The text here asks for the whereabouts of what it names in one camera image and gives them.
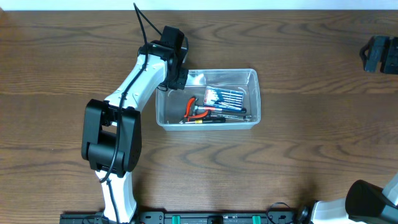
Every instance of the wood grain tabletop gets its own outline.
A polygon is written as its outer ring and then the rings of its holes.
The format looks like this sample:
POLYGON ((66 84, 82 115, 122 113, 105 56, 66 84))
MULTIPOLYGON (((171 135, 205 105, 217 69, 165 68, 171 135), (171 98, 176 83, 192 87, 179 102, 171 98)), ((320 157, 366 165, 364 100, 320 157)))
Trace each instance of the wood grain tabletop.
MULTIPOLYGON (((253 68, 261 122, 246 131, 166 132, 142 112, 140 206, 265 210, 344 197, 398 171, 398 76, 363 71, 360 48, 398 35, 394 11, 148 11, 190 41, 186 67, 253 68)), ((148 39, 159 36, 145 25, 148 39)), ((127 77, 143 44, 132 11, 0 17, 0 223, 58 223, 104 207, 81 158, 85 106, 127 77)))

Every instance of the blue screwdriver package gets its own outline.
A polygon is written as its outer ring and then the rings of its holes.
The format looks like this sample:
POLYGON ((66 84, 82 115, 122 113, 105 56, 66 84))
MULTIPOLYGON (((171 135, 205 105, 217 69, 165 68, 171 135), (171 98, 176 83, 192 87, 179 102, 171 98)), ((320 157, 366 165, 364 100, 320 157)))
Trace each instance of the blue screwdriver package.
POLYGON ((203 104, 233 111, 241 111, 243 108, 243 92, 226 90, 222 88, 206 87, 203 104))

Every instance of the pliers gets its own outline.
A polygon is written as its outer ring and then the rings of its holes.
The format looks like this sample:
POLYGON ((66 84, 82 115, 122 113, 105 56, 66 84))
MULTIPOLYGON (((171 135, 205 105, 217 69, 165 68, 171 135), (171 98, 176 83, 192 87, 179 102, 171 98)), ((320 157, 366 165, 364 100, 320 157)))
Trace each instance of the pliers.
POLYGON ((192 105, 194 105, 196 101, 198 101, 198 98, 196 98, 195 96, 193 96, 189 99, 188 104, 187 104, 187 110, 185 112, 184 119, 182 120, 183 122, 190 121, 191 119, 204 118, 209 115, 209 111, 206 110, 204 113, 190 116, 192 108, 193 108, 192 105))

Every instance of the green tape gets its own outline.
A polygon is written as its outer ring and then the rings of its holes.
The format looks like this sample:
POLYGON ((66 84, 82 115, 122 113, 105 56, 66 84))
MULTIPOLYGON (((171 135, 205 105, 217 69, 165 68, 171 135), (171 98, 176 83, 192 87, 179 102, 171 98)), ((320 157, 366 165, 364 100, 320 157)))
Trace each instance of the green tape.
POLYGON ((173 215, 172 224, 180 224, 180 216, 179 215, 173 215))
POLYGON ((261 224, 261 217, 259 215, 253 216, 253 224, 261 224))

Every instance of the clear plastic bin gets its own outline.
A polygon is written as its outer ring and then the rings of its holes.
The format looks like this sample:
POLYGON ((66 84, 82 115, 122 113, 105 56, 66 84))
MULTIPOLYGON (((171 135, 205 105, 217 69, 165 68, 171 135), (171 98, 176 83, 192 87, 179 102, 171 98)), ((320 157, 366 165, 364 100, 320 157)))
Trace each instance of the clear plastic bin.
POLYGON ((156 91, 156 121, 166 131, 204 131, 251 129, 261 120, 261 99, 257 73, 253 69, 190 70, 184 90, 156 91), (188 100, 195 96, 196 105, 203 105, 206 86, 244 92, 243 106, 250 121, 227 119, 219 124, 179 124, 188 100))

